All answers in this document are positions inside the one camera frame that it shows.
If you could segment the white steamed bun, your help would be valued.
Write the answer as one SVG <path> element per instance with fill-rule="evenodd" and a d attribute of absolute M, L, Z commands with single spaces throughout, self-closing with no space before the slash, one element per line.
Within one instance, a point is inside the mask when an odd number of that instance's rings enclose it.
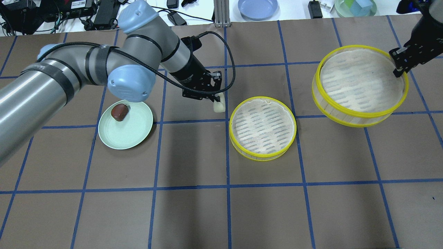
<path fill-rule="evenodd" d="M 226 111 L 226 100 L 223 92 L 215 94 L 213 102 L 213 111 L 217 113 Z"/>

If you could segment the yellow bamboo steamer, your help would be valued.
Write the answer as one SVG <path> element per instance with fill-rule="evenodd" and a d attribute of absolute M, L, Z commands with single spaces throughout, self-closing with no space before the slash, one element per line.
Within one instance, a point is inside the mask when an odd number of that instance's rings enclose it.
<path fill-rule="evenodd" d="M 343 126 L 365 128 L 386 120 L 405 101 L 408 76 L 396 77 L 390 56 L 375 47 L 348 45 L 329 52 L 311 84 L 322 114 Z"/>
<path fill-rule="evenodd" d="M 228 134 L 234 149 L 243 157 L 265 162 L 288 151 L 297 135 L 297 123 L 288 106 L 267 97 L 242 101 L 232 112 Z"/>

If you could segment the brown steamed bun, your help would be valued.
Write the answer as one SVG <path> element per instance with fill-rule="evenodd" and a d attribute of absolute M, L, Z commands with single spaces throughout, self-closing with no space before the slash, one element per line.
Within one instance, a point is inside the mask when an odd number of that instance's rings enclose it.
<path fill-rule="evenodd" d="M 115 121 L 121 122 L 129 113 L 129 107 L 126 104 L 120 103 L 115 105 L 111 110 L 111 117 Z"/>

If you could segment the green plate with blocks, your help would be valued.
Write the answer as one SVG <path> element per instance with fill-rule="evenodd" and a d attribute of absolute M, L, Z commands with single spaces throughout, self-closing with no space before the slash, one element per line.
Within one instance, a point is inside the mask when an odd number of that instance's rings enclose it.
<path fill-rule="evenodd" d="M 378 9 L 373 0 L 336 0 L 334 7 L 340 17 L 375 16 Z"/>

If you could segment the blue plate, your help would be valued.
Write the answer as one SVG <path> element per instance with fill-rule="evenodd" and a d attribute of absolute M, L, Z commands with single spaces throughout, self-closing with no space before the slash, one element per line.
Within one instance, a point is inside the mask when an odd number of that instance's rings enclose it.
<path fill-rule="evenodd" d="M 258 21 L 271 18 L 279 3 L 277 0 L 239 0 L 237 7 L 243 17 Z"/>

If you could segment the mint green plate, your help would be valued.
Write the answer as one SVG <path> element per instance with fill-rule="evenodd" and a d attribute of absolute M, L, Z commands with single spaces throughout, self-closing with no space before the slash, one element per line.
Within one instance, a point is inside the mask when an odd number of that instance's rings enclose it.
<path fill-rule="evenodd" d="M 119 104 L 124 104 L 128 109 L 121 121 L 112 116 L 112 109 Z M 140 144 L 149 135 L 153 122 L 153 113 L 147 104 L 121 100 L 109 106 L 101 115 L 98 135 L 109 148 L 129 149 Z"/>

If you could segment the black power adapter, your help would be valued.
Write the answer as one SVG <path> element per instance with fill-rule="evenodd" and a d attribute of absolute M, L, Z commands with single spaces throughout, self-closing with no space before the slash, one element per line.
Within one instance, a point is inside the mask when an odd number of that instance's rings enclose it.
<path fill-rule="evenodd" d="M 118 25 L 117 14 L 120 9 L 118 0 L 98 0 L 98 11 L 93 21 L 93 30 L 110 30 Z"/>

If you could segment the aluminium frame post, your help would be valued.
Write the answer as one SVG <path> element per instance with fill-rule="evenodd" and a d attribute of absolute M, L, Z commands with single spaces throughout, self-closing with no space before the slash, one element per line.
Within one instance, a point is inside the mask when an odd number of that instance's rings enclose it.
<path fill-rule="evenodd" d="M 231 27 L 229 0 L 214 0 L 215 27 Z"/>

